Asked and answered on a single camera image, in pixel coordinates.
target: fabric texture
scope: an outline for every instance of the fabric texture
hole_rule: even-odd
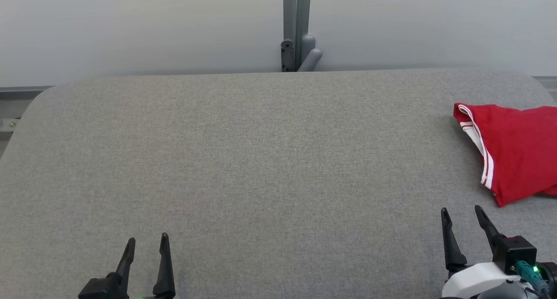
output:
[[[440,210],[470,263],[474,214],[557,260],[557,198],[497,208],[453,103],[554,104],[481,69],[111,77],[60,85],[0,160],[0,289],[75,298],[137,240],[129,295],[170,237],[177,298],[436,298]]]
[[[499,206],[537,193],[557,195],[557,107],[455,103],[453,114],[480,151],[481,183]]]

